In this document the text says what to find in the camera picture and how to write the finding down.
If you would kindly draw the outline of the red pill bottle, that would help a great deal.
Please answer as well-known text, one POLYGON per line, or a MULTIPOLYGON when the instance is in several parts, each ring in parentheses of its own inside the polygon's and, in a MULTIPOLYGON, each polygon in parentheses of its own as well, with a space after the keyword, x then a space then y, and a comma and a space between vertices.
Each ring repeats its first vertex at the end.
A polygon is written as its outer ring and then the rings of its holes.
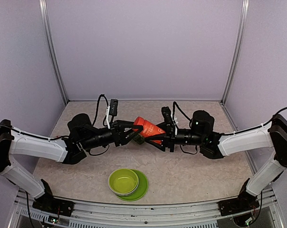
POLYGON ((134 141, 138 144, 143 144, 146 137, 165 133, 163 129, 140 116, 136 118, 134 125, 141 125, 143 127, 143 130, 139 133, 139 135, 134 137, 134 141))

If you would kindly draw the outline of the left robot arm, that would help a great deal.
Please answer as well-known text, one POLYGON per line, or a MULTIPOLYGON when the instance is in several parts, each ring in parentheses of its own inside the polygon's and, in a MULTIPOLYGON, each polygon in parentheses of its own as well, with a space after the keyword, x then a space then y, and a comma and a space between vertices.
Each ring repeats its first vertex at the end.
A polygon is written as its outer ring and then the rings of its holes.
POLYGON ((47 138, 14 128, 9 120, 0 123, 0 175, 30 194, 47 211, 54 211, 58 201, 43 179, 36 179, 13 157, 15 154, 46 158, 63 164, 77 164, 96 147, 128 144, 142 130, 141 125, 117 120, 108 127, 96 128, 89 116, 78 114, 67 124, 69 136, 47 138))

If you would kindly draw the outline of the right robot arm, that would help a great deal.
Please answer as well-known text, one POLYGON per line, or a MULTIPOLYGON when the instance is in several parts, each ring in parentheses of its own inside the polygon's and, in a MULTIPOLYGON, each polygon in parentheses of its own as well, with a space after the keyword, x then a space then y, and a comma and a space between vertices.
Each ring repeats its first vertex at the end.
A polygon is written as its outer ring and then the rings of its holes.
POLYGON ((233 133, 213 131, 214 118, 204 110, 195 111, 189 129, 175 126, 168 107, 162 108, 163 134, 146 137, 145 141, 158 149, 174 151, 176 145, 199 146, 200 153, 209 159, 222 159, 232 154, 259 148, 273 148, 268 161, 242 186, 234 206, 244 211, 271 182, 287 169, 287 120, 276 113, 258 126, 233 133))

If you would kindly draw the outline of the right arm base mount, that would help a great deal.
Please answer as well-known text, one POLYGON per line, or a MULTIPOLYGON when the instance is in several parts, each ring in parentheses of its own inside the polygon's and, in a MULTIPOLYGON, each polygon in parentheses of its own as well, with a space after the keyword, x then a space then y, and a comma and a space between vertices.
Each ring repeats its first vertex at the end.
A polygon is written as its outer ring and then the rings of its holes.
POLYGON ((244 182, 237 197, 218 202, 221 216, 241 213, 260 206, 258 197, 246 192, 246 185, 248 181, 249 179, 244 182))

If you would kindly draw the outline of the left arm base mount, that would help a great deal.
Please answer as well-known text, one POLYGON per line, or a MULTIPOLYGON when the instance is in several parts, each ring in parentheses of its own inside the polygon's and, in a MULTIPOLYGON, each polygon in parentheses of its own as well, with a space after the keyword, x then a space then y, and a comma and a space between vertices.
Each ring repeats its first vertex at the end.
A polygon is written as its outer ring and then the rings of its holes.
POLYGON ((74 202, 55 198, 49 184, 43 179, 41 179, 41 181, 44 187, 43 195, 34 199, 32 207, 44 212, 57 214, 58 216, 71 217, 74 209, 74 202))

